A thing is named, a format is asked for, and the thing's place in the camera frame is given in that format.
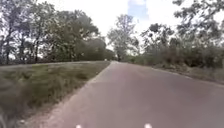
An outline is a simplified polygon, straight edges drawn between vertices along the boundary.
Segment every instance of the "tree trunk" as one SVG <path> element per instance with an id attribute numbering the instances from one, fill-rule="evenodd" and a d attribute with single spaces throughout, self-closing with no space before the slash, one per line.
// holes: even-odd
<path id="1" fill-rule="evenodd" d="M 36 42 L 36 49 L 35 49 L 35 63 L 38 62 L 38 50 L 39 50 L 39 41 Z"/>
<path id="2" fill-rule="evenodd" d="M 7 40 L 7 44 L 6 44 L 6 65 L 9 64 L 9 53 L 10 53 L 9 40 Z"/>

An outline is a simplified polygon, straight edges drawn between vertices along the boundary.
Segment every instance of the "green tree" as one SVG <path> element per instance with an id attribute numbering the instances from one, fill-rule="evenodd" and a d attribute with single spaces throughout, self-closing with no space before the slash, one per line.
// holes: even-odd
<path id="1" fill-rule="evenodd" d="M 6 54 L 6 64 L 9 64 L 9 54 L 14 49 L 11 45 L 14 34 L 26 15 L 27 8 L 32 4 L 31 0 L 0 0 L 1 26 L 4 28 L 3 46 Z"/>
<path id="2" fill-rule="evenodd" d="M 36 63 L 38 62 L 39 47 L 46 42 L 48 26 L 54 18 L 54 12 L 54 6 L 47 2 L 34 4 L 32 7 L 33 21 L 31 23 L 31 34 L 34 40 L 33 44 L 35 46 L 34 54 Z"/>
<path id="3" fill-rule="evenodd" d="M 124 60 L 127 50 L 132 45 L 132 34 L 134 34 L 133 17 L 129 15 L 120 15 L 116 22 L 116 28 L 111 29 L 108 33 L 114 51 L 117 54 L 118 60 Z"/>

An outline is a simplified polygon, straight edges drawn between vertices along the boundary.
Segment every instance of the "grass verge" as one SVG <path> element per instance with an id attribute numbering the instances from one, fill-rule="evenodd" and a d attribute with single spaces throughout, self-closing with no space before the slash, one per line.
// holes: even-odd
<path id="1" fill-rule="evenodd" d="M 181 75 L 189 76 L 196 79 L 206 80 L 224 84 L 224 69 L 214 68 L 191 68 L 183 65 L 161 64 L 152 66 L 154 68 L 175 72 Z"/>
<path id="2" fill-rule="evenodd" d="M 0 118 L 7 128 L 27 111 L 53 105 L 80 88 L 109 62 L 41 64 L 0 68 Z"/>

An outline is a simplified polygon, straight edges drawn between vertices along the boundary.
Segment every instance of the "tree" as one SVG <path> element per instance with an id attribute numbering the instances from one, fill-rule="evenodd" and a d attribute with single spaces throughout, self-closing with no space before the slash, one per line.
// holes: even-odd
<path id="1" fill-rule="evenodd" d="M 173 3 L 180 6 L 183 0 Z M 182 19 L 181 24 L 177 26 L 179 36 L 191 44 L 190 50 L 193 50 L 191 58 L 197 61 L 201 60 L 200 63 L 196 61 L 197 63 L 192 64 L 193 62 L 191 62 L 190 65 L 202 67 L 221 65 L 217 63 L 221 63 L 223 58 L 220 57 L 223 56 L 223 51 L 219 48 L 223 34 L 222 23 L 216 21 L 214 17 L 223 10 L 224 1 L 222 0 L 195 0 L 190 7 L 183 7 L 180 11 L 175 12 L 175 17 Z"/>
<path id="2" fill-rule="evenodd" d="M 132 45 L 131 35 L 134 33 L 134 27 L 132 16 L 120 15 L 116 22 L 116 28 L 111 29 L 108 33 L 109 44 L 112 44 L 119 61 L 124 60 L 127 50 Z"/>
<path id="3" fill-rule="evenodd" d="M 14 40 L 15 31 L 26 14 L 26 9 L 31 4 L 30 0 L 0 0 L 1 26 L 4 27 L 2 31 L 7 33 L 2 43 L 3 46 L 5 45 L 6 64 L 9 64 L 9 54 L 14 49 L 10 43 Z"/>
<path id="4" fill-rule="evenodd" d="M 83 57 L 84 42 L 98 35 L 98 28 L 82 11 L 57 12 L 49 26 L 51 56 L 58 61 L 78 61 Z"/>
<path id="5" fill-rule="evenodd" d="M 52 22 L 54 18 L 54 6 L 44 2 L 35 4 L 32 7 L 32 38 L 34 38 L 35 46 L 35 62 L 38 62 L 39 47 L 42 43 L 46 41 L 47 27 Z"/>

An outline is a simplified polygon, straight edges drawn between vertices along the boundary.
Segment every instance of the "paved path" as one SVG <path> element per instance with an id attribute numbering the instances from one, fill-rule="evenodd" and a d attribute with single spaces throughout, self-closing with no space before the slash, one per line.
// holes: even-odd
<path id="1" fill-rule="evenodd" d="M 52 112 L 43 128 L 224 128 L 224 88 L 113 62 Z"/>

